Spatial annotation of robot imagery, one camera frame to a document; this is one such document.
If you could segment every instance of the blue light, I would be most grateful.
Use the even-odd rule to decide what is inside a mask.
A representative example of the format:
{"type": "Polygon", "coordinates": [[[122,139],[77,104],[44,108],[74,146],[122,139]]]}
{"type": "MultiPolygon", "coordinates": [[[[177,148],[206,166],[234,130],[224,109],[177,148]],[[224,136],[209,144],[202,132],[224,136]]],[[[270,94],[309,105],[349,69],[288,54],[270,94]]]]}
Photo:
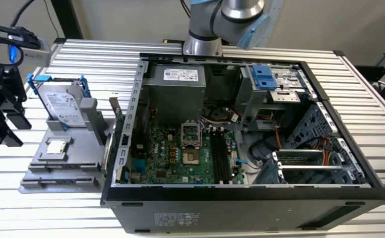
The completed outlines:
{"type": "Polygon", "coordinates": [[[9,61],[14,63],[16,59],[17,59],[17,48],[14,46],[10,46],[9,47],[9,61]]]}

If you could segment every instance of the small chip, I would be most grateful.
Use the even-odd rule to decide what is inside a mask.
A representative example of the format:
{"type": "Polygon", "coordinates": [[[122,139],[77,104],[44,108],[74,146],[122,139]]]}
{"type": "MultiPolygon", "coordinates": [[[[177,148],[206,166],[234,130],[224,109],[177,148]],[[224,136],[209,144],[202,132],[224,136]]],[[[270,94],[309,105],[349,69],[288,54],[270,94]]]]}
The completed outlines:
{"type": "Polygon", "coordinates": [[[157,171],[157,172],[156,172],[156,176],[157,176],[158,178],[165,178],[165,177],[166,177],[166,171],[157,171]]]}
{"type": "Polygon", "coordinates": [[[138,172],[133,172],[133,173],[130,173],[130,178],[132,179],[140,179],[141,178],[141,174],[138,172]]]}

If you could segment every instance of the blue drive latch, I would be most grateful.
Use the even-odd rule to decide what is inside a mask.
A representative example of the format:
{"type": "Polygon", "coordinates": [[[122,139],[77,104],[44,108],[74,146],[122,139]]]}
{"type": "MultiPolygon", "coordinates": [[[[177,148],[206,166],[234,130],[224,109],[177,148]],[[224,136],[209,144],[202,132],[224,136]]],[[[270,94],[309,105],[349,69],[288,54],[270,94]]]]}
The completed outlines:
{"type": "Polygon", "coordinates": [[[278,87],[273,78],[272,70],[266,65],[253,65],[252,75],[256,80],[256,88],[264,90],[274,90],[278,87]]]}

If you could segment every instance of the ram slot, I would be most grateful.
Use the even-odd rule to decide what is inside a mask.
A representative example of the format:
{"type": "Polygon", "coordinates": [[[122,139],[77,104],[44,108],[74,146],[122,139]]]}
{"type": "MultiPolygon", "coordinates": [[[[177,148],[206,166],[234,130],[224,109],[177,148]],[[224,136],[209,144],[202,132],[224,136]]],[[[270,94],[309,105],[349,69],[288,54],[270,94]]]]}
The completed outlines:
{"type": "Polygon", "coordinates": [[[212,160],[213,160],[213,174],[214,183],[228,183],[230,180],[229,174],[229,163],[228,163],[228,151],[225,145],[225,139],[222,132],[210,133],[210,149],[212,149],[212,160]]]}

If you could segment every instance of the green circuit board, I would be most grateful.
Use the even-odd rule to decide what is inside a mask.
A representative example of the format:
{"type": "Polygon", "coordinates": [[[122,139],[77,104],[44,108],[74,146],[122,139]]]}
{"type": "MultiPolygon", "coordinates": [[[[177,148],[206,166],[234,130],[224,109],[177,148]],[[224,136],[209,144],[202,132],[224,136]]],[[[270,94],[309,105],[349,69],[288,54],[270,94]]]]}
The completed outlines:
{"type": "MultiPolygon", "coordinates": [[[[214,184],[209,132],[202,131],[201,137],[198,150],[194,148],[182,149],[180,147],[180,128],[153,128],[149,141],[150,149],[145,160],[145,173],[141,174],[140,179],[132,179],[132,182],[141,184],[214,184]],[[197,153],[197,160],[185,157],[189,151],[197,153]]],[[[224,138],[226,147],[237,152],[232,131],[224,133],[224,138]]],[[[230,153],[226,154],[226,163],[229,160],[230,153]]],[[[232,178],[232,183],[244,183],[241,174],[232,178]]]]}

